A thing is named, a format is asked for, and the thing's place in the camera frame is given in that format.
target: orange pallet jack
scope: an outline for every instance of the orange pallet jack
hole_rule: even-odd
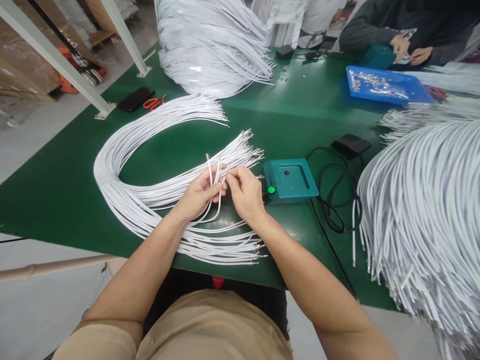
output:
[[[104,82],[104,76],[107,73],[107,69],[100,66],[98,63],[85,59],[74,48],[74,46],[67,40],[62,34],[59,28],[50,20],[48,15],[43,9],[36,3],[35,0],[27,0],[33,9],[40,15],[40,17],[46,22],[48,27],[55,33],[65,47],[60,47],[58,50],[62,55],[70,62],[70,64],[78,70],[82,77],[92,86],[96,86]],[[79,91],[73,87],[73,85],[60,74],[61,86],[60,90],[66,93],[76,94]]]
[[[88,62],[89,72],[82,71],[82,68],[72,56],[72,52],[66,47],[58,47],[58,51],[73,65],[75,69],[83,76],[83,78],[92,86],[96,86],[104,82],[103,77],[107,74],[107,69],[99,63],[82,57],[82,60]],[[60,91],[64,93],[76,94],[79,91],[68,81],[62,74],[60,74]]]

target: concrete floor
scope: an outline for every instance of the concrete floor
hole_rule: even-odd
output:
[[[142,21],[131,28],[143,54],[157,40],[155,15],[140,7]],[[101,50],[98,59],[108,68],[108,88],[133,61],[119,40]],[[80,94],[63,94],[56,103],[19,100],[0,96],[0,107],[21,121],[16,128],[0,122],[0,183],[72,121],[88,102]],[[8,239],[0,234],[0,241]],[[24,240],[0,244],[0,270],[32,263],[73,259],[93,255],[91,251]],[[3,360],[41,360],[50,354],[75,328],[84,311],[111,276],[103,264],[64,271],[24,281],[0,283],[0,349]],[[287,294],[294,357],[298,360],[325,359],[312,324]],[[364,307],[391,341],[402,360],[438,360],[440,355],[426,324],[416,324],[396,312]]]

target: green workbench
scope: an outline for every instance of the green workbench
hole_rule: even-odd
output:
[[[203,163],[205,153],[215,154],[246,129],[252,129],[250,143],[265,150],[266,160],[303,158],[311,149],[329,146],[336,138],[352,133],[373,143],[365,154],[368,161],[381,150],[375,127],[388,106],[349,96],[345,76],[349,64],[336,58],[309,63],[300,59],[279,61],[274,68],[275,86],[254,83],[221,101],[229,128],[207,121],[171,127],[142,145],[120,177],[140,186],[167,180]],[[165,76],[156,55],[147,60],[147,65],[153,69],[146,78],[136,77],[138,70],[132,66],[102,96],[118,102],[141,86],[155,89],[157,96],[168,93],[167,101],[186,94]],[[93,165],[107,139],[146,112],[142,107],[133,113],[115,109],[106,120],[96,120],[97,110],[88,106],[0,186],[0,232],[129,257],[141,240],[108,208],[95,182]],[[315,178],[323,166],[336,160],[325,153],[312,156],[310,166]],[[360,172],[360,164],[353,163],[352,169]],[[347,192],[349,185],[342,186]],[[309,202],[266,208],[347,286]],[[351,225],[351,207],[340,213]],[[207,226],[226,226],[238,219],[227,196],[222,201],[221,218]],[[388,290],[371,282],[360,244],[353,267],[351,234],[327,231],[360,302],[393,310]],[[218,266],[177,254],[173,266],[271,287],[285,286],[271,256],[250,266]]]

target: black power adapter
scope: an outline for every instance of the black power adapter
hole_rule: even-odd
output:
[[[283,45],[276,50],[276,57],[279,60],[290,60],[294,56],[294,51],[290,45]]]
[[[372,144],[361,137],[345,134],[335,140],[331,146],[350,161],[370,149]]]

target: person's left hand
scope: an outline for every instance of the person's left hand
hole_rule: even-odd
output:
[[[408,61],[412,66],[417,66],[420,64],[423,64],[426,62],[430,55],[432,55],[432,50],[434,48],[429,46],[429,47],[419,47],[418,49],[415,49],[411,55],[410,55],[410,60]]]
[[[214,165],[211,167],[212,180],[215,180],[216,174],[217,165]],[[210,172],[207,168],[191,182],[170,212],[180,220],[190,222],[202,214],[211,198],[213,198],[214,203],[219,202],[220,191],[222,196],[227,194],[227,183],[222,186],[222,178],[220,178],[216,184],[210,186]]]

